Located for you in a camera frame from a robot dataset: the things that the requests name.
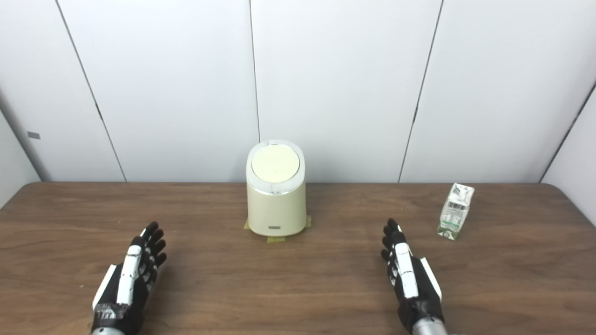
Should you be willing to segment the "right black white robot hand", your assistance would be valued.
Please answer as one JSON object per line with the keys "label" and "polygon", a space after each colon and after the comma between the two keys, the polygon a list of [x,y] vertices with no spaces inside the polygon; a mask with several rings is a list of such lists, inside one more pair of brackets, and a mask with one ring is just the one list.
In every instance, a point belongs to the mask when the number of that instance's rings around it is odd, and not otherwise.
{"label": "right black white robot hand", "polygon": [[399,307],[398,317],[410,335],[447,335],[441,288],[426,258],[411,252],[393,218],[383,227],[381,257]]}

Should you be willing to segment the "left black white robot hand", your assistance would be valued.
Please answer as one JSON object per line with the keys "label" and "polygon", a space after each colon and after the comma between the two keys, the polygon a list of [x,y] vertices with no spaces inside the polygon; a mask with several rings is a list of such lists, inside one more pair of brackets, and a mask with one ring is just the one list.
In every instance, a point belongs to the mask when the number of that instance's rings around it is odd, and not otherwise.
{"label": "left black white robot hand", "polygon": [[92,335],[138,335],[143,312],[167,255],[164,231],[151,222],[133,238],[122,263],[111,264],[92,301]]}

